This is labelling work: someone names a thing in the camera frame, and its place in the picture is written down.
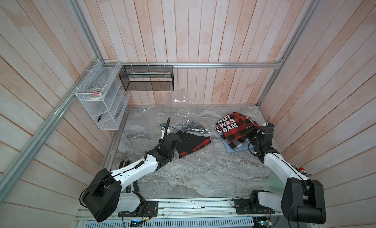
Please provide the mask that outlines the clear plastic vacuum bag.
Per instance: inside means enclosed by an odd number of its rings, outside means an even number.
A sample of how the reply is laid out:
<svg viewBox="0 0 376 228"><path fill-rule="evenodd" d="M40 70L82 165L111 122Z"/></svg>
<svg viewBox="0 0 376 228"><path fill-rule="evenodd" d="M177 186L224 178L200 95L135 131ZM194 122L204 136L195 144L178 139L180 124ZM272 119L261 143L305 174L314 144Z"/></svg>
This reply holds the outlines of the clear plastic vacuum bag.
<svg viewBox="0 0 376 228"><path fill-rule="evenodd" d="M139 168L156 162L156 170L169 167L209 168L231 156L210 107L195 106L184 96L146 107L134 107L127 119L127 159Z"/></svg>

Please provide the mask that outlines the dark shirt red lining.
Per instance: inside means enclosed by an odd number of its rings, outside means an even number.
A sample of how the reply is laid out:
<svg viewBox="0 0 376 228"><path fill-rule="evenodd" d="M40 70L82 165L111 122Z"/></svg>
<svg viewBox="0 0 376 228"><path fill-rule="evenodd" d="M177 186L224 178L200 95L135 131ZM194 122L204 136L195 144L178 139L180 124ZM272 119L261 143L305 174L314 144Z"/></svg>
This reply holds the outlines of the dark shirt red lining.
<svg viewBox="0 0 376 228"><path fill-rule="evenodd" d="M212 142L211 131L198 122L188 122L175 128L181 140L176 148L179 158L197 152Z"/></svg>

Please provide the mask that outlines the red black plaid shirt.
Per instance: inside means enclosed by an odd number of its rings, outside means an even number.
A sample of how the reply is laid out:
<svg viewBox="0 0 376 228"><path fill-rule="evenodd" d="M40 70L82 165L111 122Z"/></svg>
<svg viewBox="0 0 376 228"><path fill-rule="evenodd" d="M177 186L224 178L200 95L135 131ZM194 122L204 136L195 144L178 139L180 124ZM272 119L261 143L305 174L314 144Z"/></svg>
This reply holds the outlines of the red black plaid shirt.
<svg viewBox="0 0 376 228"><path fill-rule="evenodd" d="M257 130L260 128L260 125L256 121L239 112L225 115L217 121L216 125L229 143L245 137L249 128L254 127Z"/></svg>

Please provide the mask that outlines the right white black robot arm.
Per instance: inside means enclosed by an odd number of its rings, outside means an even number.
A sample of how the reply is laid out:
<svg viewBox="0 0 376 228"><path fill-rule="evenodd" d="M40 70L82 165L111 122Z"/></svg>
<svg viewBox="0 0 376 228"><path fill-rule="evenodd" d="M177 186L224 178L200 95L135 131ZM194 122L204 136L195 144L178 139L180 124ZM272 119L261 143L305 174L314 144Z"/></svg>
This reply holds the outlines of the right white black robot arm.
<svg viewBox="0 0 376 228"><path fill-rule="evenodd" d="M300 173L272 147L274 126L271 123L253 125L247 127L245 133L253 146L251 153L285 186L282 195L253 190L250 210L259 213L270 208L282 213L289 222L324 224L327 217L323 185Z"/></svg>

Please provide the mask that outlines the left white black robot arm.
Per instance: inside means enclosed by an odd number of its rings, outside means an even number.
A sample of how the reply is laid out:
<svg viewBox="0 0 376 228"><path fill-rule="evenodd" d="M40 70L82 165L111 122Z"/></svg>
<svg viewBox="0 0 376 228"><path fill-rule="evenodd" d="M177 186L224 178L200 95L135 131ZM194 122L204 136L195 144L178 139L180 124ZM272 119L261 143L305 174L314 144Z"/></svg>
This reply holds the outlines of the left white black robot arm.
<svg viewBox="0 0 376 228"><path fill-rule="evenodd" d="M144 197L136 190L130 193L123 191L138 179L171 162L174 150L180 142L178 134L168 134L165 130L159 144L146 151L143 158L113 171L101 169L80 194L81 205L90 211L98 223L105 221L115 212L146 215L148 209Z"/></svg>

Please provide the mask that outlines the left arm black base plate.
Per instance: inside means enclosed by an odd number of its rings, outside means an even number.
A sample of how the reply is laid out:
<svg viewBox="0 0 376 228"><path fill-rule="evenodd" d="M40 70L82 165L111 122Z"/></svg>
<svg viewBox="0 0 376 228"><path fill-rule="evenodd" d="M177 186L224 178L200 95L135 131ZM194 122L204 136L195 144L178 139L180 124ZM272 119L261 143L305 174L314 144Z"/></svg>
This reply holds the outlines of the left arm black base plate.
<svg viewBox="0 0 376 228"><path fill-rule="evenodd" d="M141 202L135 211L121 211L118 217L155 217L158 215L158 201Z"/></svg>

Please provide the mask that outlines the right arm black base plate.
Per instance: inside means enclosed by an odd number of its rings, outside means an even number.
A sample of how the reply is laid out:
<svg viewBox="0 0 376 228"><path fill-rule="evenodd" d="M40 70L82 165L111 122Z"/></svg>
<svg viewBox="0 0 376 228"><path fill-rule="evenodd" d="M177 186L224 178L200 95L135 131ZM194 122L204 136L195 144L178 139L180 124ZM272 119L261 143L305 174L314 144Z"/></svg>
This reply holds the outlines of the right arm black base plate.
<svg viewBox="0 0 376 228"><path fill-rule="evenodd" d="M230 204L236 209L238 215L276 213L273 209L260 205L256 199L235 197Z"/></svg>

